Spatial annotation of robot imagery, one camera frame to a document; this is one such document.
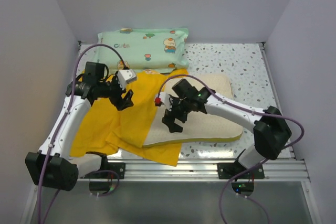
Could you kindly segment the cream yellow-edged pillow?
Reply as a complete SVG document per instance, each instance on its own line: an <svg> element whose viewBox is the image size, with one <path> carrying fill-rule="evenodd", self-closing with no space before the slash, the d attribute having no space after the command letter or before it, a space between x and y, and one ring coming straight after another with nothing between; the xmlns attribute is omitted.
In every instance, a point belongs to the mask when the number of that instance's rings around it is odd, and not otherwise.
<svg viewBox="0 0 336 224"><path fill-rule="evenodd" d="M219 94L233 100L229 78L224 74L208 73L196 77ZM172 90L172 86L176 84L178 80L178 78L170 80L165 85L164 91L177 96ZM162 123L164 112L164 106L158 107L149 133L143 143L143 147L152 147L168 143L232 142L240 139L243 133L242 126L228 119L204 114L202 112L189 113L186 123L175 120L175 122L183 128L183 132L170 133L169 128Z"/></svg>

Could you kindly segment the yellow pillowcase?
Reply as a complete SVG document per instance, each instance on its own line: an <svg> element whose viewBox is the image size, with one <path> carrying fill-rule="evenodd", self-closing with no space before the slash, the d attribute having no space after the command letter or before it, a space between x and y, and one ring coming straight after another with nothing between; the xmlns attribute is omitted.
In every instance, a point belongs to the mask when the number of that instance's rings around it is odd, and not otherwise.
<svg viewBox="0 0 336 224"><path fill-rule="evenodd" d="M137 73L137 80L128 85L133 91L133 106L122 111L109 99L95 101L79 126L70 155L80 157L89 151L110 155L123 149L157 163L176 166L180 144L143 147L158 109L154 98L167 78L155 70Z"/></svg>

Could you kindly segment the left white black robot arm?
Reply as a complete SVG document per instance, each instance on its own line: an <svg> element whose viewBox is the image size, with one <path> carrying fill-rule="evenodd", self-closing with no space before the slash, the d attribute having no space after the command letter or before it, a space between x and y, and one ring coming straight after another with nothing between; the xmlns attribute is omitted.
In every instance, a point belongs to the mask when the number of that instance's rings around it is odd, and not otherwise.
<svg viewBox="0 0 336 224"><path fill-rule="evenodd" d="M109 99L119 111L133 106L133 91L127 85L137 80L134 70L118 70L111 80L105 76L107 70L105 64L86 63L84 72L67 86L60 115L47 139L37 152L27 154L25 164L39 188L70 191L79 178L91 173L97 178L107 176L106 154L89 151L81 157L70 156L79 126L96 100Z"/></svg>

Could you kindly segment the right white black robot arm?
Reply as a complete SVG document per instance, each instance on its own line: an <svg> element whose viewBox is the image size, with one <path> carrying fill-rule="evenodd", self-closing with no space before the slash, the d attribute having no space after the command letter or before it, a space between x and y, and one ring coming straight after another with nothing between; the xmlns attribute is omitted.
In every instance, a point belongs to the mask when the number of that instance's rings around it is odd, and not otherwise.
<svg viewBox="0 0 336 224"><path fill-rule="evenodd" d="M154 99L156 106L165 106L162 123L171 133L183 131L175 120L184 123L191 112L219 116L249 130L254 136L253 145L243 150L228 168L223 169L232 179L246 178L254 169L260 168L263 161L278 158L292 135L278 108L247 106L224 97L206 84L198 90L187 81L186 74L179 77L172 87L174 95L159 90Z"/></svg>

